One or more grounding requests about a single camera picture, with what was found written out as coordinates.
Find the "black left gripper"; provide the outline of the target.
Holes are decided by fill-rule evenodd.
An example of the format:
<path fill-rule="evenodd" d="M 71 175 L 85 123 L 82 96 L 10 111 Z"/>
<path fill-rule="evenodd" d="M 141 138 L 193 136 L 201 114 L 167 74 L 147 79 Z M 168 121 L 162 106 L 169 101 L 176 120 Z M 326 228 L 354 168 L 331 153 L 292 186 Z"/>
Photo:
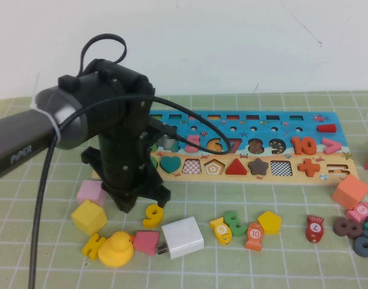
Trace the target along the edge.
<path fill-rule="evenodd" d="M 82 162 L 91 165 L 125 213 L 138 196 L 156 200 L 160 208 L 170 201 L 170 190 L 151 161 L 151 147 L 163 136 L 161 122 L 150 117 L 151 105 L 151 101 L 126 101 L 120 122 L 98 135 L 99 148 L 81 154 Z"/>

